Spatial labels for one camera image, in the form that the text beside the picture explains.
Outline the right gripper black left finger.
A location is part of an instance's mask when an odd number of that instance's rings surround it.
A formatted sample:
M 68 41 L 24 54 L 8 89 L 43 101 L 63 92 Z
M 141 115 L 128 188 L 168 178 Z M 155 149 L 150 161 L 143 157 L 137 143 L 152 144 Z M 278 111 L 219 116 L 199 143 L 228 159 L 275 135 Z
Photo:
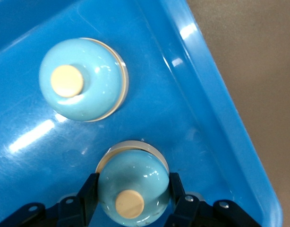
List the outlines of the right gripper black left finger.
M 0 222 L 0 227 L 87 227 L 98 204 L 99 174 L 90 174 L 77 195 L 68 196 L 50 208 L 28 203 Z

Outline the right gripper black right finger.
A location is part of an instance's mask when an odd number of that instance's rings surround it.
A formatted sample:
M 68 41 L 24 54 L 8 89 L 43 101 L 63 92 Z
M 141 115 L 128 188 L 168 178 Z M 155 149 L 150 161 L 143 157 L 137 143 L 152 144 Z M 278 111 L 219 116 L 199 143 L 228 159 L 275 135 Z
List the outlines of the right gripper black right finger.
M 219 200 L 211 206 L 185 192 L 178 173 L 170 173 L 173 212 L 166 227 L 259 227 L 249 214 L 230 200 Z

